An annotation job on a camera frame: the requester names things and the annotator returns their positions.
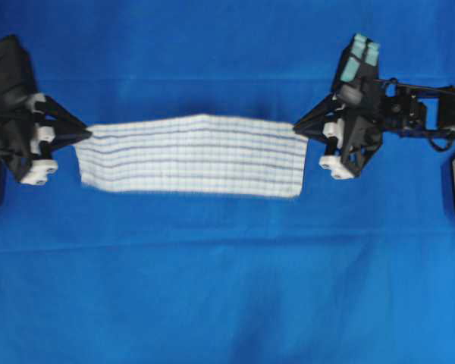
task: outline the black cable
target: black cable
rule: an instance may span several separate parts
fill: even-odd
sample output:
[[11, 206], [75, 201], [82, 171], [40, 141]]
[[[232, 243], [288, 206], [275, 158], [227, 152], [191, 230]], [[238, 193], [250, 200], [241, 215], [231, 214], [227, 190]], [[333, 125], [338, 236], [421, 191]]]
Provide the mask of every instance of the black cable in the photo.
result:
[[443, 93], [445, 95], [455, 96], [454, 91], [449, 91], [447, 89], [439, 89], [436, 87], [429, 87], [429, 86], [409, 85], [408, 83], [401, 83], [400, 81], [398, 81], [397, 78], [391, 78], [389, 80], [373, 78], [373, 79], [366, 79], [366, 81], [383, 83], [385, 88], [387, 88], [389, 85], [395, 85], [395, 86], [406, 87], [407, 89], [420, 89], [420, 90], [424, 90], [424, 91], [432, 91], [434, 93]]

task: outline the blue stripe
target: blue stripe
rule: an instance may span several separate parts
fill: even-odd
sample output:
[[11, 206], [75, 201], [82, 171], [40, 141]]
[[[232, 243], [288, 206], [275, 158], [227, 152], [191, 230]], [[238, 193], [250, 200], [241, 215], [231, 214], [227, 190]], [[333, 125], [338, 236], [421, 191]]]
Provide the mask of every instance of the blue stripe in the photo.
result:
[[[209, 136], [201, 136], [201, 137], [189, 137], [189, 140], [205, 140], [205, 139], [208, 139], [208, 140], [212, 140], [211, 137]], [[285, 143], [285, 144], [277, 144], [277, 143], [270, 143], [270, 142], [266, 142], [264, 140], [239, 140], [239, 139], [235, 139], [235, 138], [227, 138], [227, 137], [223, 137], [223, 138], [220, 138], [220, 139], [217, 139], [219, 142], [223, 142], [223, 141], [233, 141], [233, 142], [242, 142], [242, 143], [252, 143], [252, 144], [262, 144], [264, 146], [275, 146], [275, 147], [291, 147], [292, 145], [289, 144], [289, 143]], [[156, 142], [164, 142], [164, 141], [172, 141], [172, 138], [169, 138], [169, 139], [161, 139], [161, 140], [156, 140]], [[113, 143], [107, 143], [107, 144], [103, 144], [103, 143], [94, 143], [91, 139], [89, 139], [87, 142], [84, 142], [85, 144], [91, 144], [93, 146], [113, 146], [116, 144], [116, 142], [113, 142]]]
[[303, 172], [303, 168], [292, 168], [292, 167], [283, 167], [280, 165], [270, 165], [268, 163], [254, 163], [254, 162], [232, 162], [232, 161], [209, 161], [209, 160], [202, 160], [202, 159], [194, 159], [194, 160], [183, 160], [183, 159], [143, 159], [139, 161], [131, 161], [131, 162], [122, 162], [117, 163], [115, 165], [102, 165], [96, 161], [92, 161], [90, 159], [81, 158], [80, 162], [90, 163], [95, 165], [96, 167], [110, 169], [110, 168], [118, 168], [124, 167], [125, 165], [134, 165], [136, 163], [163, 163], [163, 162], [177, 162], [177, 163], [225, 163], [227, 165], [252, 165], [256, 167], [266, 167], [266, 168], [273, 168], [273, 169], [282, 169], [285, 171], [299, 171]]
[[[171, 124], [171, 125], [155, 125], [155, 126], [149, 126], [148, 124], [150, 123], [153, 123], [153, 122], [156, 122], [157, 120], [151, 120], [151, 121], [134, 121], [133, 123], [127, 123], [128, 124], [138, 124], [138, 123], [143, 123], [144, 125], [142, 127], [134, 127], [134, 128], [129, 128], [128, 130], [145, 130], [146, 128], [149, 128], [150, 130], [153, 130], [153, 129], [160, 129], [160, 128], [166, 128], [166, 127], [185, 127], [185, 126], [192, 126], [192, 125], [196, 125], [196, 124], [202, 124], [202, 123], [210, 123], [210, 124], [221, 124], [221, 120], [219, 120], [220, 118], [224, 118], [222, 116], [206, 116], [205, 119], [201, 119], [201, 120], [189, 120], [189, 121], [185, 121], [183, 123], [179, 123], [179, 124]], [[264, 121], [264, 120], [259, 120], [259, 119], [245, 119], [246, 121], [248, 121], [248, 123], [251, 123], [251, 124], [244, 124], [244, 123], [237, 123], [237, 122], [234, 122], [234, 121], [229, 121], [230, 118], [232, 117], [229, 117], [227, 116], [227, 122], [223, 123], [223, 124], [226, 124], [226, 125], [230, 125], [230, 126], [233, 126], [233, 127], [255, 127], [256, 129], [259, 129], [259, 130], [265, 130], [265, 131], [274, 131], [274, 132], [279, 132], [280, 131], [280, 127], [266, 127], [266, 126], [254, 126], [253, 125], [253, 121], [255, 122], [259, 122], [259, 123], [273, 123], [273, 124], [288, 124], [288, 123], [278, 123], [277, 121]], [[110, 128], [110, 127], [113, 127], [113, 126], [121, 126], [121, 125], [124, 125], [124, 123], [121, 123], [121, 124], [98, 124], [98, 125], [93, 125], [91, 126], [90, 128], [94, 128], [94, 127], [107, 127], [107, 128]]]
[[299, 140], [294, 136], [281, 136], [281, 135], [273, 135], [273, 134], [266, 134], [266, 133], [251, 133], [249, 131], [235, 131], [235, 130], [228, 130], [228, 129], [210, 129], [208, 127], [201, 127], [197, 129], [189, 129], [189, 130], [177, 130], [177, 131], [156, 131], [153, 133], [139, 133], [139, 134], [126, 134], [126, 135], [103, 135], [103, 136], [96, 136], [93, 134], [93, 139], [108, 139], [108, 138], [128, 138], [128, 137], [151, 137], [154, 135], [164, 135], [164, 134], [184, 134], [184, 133], [192, 133], [194, 131], [211, 131], [215, 133], [231, 133], [231, 134], [245, 134], [245, 135], [253, 135], [256, 137], [270, 137], [280, 140], [293, 140], [298, 143], [305, 144], [305, 141]]
[[[123, 159], [127, 159], [127, 158], [131, 158], [132, 155], [117, 155], [115, 156], [112, 160], [115, 160], [115, 161], [121, 161]], [[253, 158], [253, 155], [247, 155], [247, 154], [236, 154], [236, 157], [237, 158]], [[273, 156], [270, 156], [269, 159], [271, 161], [276, 161], [276, 162], [284, 162], [284, 163], [293, 163], [293, 157], [286, 157], [286, 158], [283, 158], [283, 157], [273, 157]], [[206, 162], [218, 162], [217, 160], [206, 160]]]
[[293, 185], [293, 182], [285, 182], [281, 180], [269, 180], [265, 178], [239, 178], [239, 177], [210, 177], [210, 176], [202, 176], [202, 175], [195, 175], [195, 174], [134, 174], [127, 177], [116, 177], [116, 178], [106, 178], [103, 176], [98, 176], [94, 173], [87, 172], [87, 174], [91, 174], [94, 178], [98, 180], [103, 180], [105, 182], [119, 182], [121, 180], [129, 180], [131, 178], [155, 178], [155, 177], [163, 177], [163, 178], [198, 178], [202, 180], [240, 180], [240, 181], [249, 181], [249, 182], [262, 182], [266, 184], [289, 184]]
[[251, 146], [224, 146], [224, 145], [218, 145], [218, 144], [196, 144], [193, 146], [188, 146], [188, 145], [179, 145], [179, 144], [172, 144], [172, 145], [165, 145], [165, 146], [128, 146], [125, 148], [120, 148], [120, 149], [114, 149], [114, 150], [109, 150], [107, 152], [99, 151], [96, 149], [92, 148], [86, 148], [82, 146], [76, 146], [79, 150], [86, 150], [89, 152], [94, 152], [98, 154], [103, 154], [103, 155], [110, 155], [113, 153], [118, 153], [118, 152], [125, 152], [127, 150], [135, 150], [135, 149], [155, 149], [155, 148], [171, 148], [171, 147], [188, 147], [188, 148], [231, 148], [231, 149], [247, 149], [247, 150], [252, 150], [252, 151], [257, 151], [257, 152], [273, 152], [273, 153], [279, 153], [279, 154], [285, 154], [285, 155], [293, 155], [296, 157], [305, 157], [305, 154], [299, 154], [299, 153], [293, 153], [293, 152], [282, 152], [280, 150], [274, 150], [274, 149], [267, 149], [267, 148], [254, 148]]

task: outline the robotic arm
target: robotic arm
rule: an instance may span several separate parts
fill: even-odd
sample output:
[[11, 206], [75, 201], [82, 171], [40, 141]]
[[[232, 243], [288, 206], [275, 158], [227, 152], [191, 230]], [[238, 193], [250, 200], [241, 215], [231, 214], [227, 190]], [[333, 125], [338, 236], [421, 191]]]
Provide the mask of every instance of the robotic arm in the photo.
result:
[[[295, 125], [296, 133], [327, 145], [322, 168], [335, 179], [360, 176], [382, 145], [383, 133], [426, 138], [438, 152], [455, 140], [455, 87], [433, 88], [379, 78], [379, 44], [356, 34], [344, 49], [331, 93]], [[394, 96], [387, 95], [390, 85]], [[437, 129], [426, 128], [421, 99], [438, 100]], [[445, 140], [440, 146], [435, 140]]]
[[40, 93], [16, 36], [0, 40], [0, 185], [2, 164], [22, 184], [43, 185], [58, 169], [52, 153], [89, 138], [79, 119]]

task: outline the white checkered towel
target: white checkered towel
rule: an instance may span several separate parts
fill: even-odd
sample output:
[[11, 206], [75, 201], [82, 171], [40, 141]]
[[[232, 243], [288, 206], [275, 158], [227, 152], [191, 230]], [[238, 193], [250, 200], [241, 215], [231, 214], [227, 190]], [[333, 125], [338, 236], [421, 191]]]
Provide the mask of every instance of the white checkered towel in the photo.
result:
[[89, 130], [76, 153], [83, 183], [100, 190], [278, 197], [302, 190], [307, 138], [291, 124], [195, 115]]

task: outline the towel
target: towel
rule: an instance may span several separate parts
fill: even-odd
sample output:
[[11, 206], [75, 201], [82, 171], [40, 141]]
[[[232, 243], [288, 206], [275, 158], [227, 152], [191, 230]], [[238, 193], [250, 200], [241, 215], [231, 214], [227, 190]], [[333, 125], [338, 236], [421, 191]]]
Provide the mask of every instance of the towel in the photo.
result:
[[75, 149], [82, 182], [108, 192], [293, 198], [302, 190], [307, 138], [292, 127], [214, 115], [102, 124]]

